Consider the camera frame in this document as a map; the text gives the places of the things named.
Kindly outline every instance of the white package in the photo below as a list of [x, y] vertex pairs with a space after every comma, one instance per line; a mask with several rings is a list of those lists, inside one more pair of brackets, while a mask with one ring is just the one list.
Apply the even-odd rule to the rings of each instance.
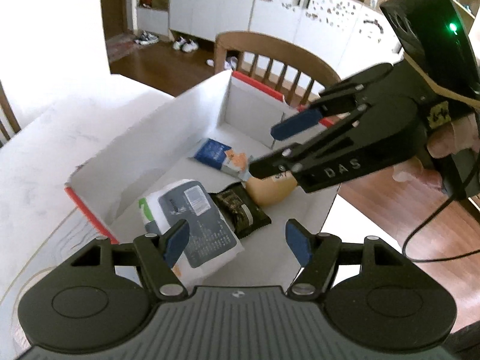
[[232, 261], [243, 251], [220, 210], [195, 180], [183, 179], [140, 199], [143, 222], [165, 234], [178, 220], [186, 219], [190, 240], [173, 267], [173, 272], [188, 289]]

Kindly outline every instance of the blue package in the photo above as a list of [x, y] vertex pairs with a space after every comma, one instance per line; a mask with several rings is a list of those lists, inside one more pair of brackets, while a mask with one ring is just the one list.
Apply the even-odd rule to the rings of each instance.
[[231, 148], [232, 147], [217, 142], [216, 140], [207, 139], [207, 141], [196, 152], [194, 158], [209, 167], [222, 170], [222, 165], [227, 158], [225, 152], [231, 150]]
[[245, 180], [248, 174], [248, 162], [245, 153], [235, 152], [231, 146], [214, 139], [206, 139], [193, 156], [197, 161], [220, 170], [231, 176]]

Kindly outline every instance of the gray label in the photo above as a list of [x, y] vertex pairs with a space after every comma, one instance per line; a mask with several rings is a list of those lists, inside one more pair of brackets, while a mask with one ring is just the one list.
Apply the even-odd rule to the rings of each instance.
[[158, 204], [170, 226], [180, 219], [190, 225], [190, 240], [184, 253], [192, 268], [198, 268], [237, 245], [217, 206], [198, 181], [189, 181], [168, 191], [158, 198]]

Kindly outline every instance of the blue gripper pad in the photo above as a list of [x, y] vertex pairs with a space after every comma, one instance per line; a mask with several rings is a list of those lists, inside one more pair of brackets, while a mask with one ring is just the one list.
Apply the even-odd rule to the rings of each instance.
[[300, 226], [296, 220], [289, 219], [285, 225], [285, 239], [299, 264], [305, 268], [314, 254], [310, 240], [300, 230]]
[[270, 129], [270, 135], [276, 140], [285, 140], [317, 125], [320, 119], [323, 119], [323, 116], [318, 108], [306, 109], [275, 124]]
[[169, 268], [173, 268], [190, 240], [190, 226], [185, 221], [166, 242], [163, 259]]

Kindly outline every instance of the wooden chair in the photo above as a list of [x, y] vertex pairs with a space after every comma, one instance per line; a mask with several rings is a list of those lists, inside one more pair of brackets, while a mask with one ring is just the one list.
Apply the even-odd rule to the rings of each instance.
[[[285, 74], [287, 67], [297, 69], [297, 74], [290, 89], [285, 97], [287, 104], [296, 107], [299, 104], [305, 104], [310, 96], [314, 82], [328, 87], [340, 81], [337, 73], [319, 57], [311, 52], [298, 47], [292, 43], [286, 42], [269, 35], [249, 32], [233, 31], [224, 32], [217, 35], [214, 51], [214, 70], [215, 74], [224, 70], [224, 61], [227, 57], [227, 51], [239, 51], [237, 70], [242, 69], [243, 55], [245, 52], [254, 54], [253, 62], [248, 72], [250, 77], [261, 81], [264, 84], [271, 84], [271, 71], [274, 61], [283, 63], [283, 68], [277, 82], [274, 85], [276, 91], [281, 92], [284, 89]], [[269, 58], [266, 70], [261, 71], [260, 78], [256, 77], [260, 69], [257, 69], [259, 56]], [[306, 87], [303, 96], [295, 96], [300, 74], [304, 73], [310, 77], [310, 82]]]
[[20, 125], [18, 124], [17, 118], [15, 117], [14, 112], [10, 107], [10, 104], [7, 100], [7, 96], [3, 91], [3, 86], [1, 81], [0, 81], [0, 112], [3, 112], [3, 114], [5, 115], [6, 120], [10, 125], [9, 130], [11, 129], [11, 131], [13, 131], [13, 134], [7, 131], [7, 129], [2, 123], [2, 120], [0, 120], [0, 133], [5, 137], [6, 140], [10, 140], [13, 137], [13, 135], [15, 135], [20, 131]]

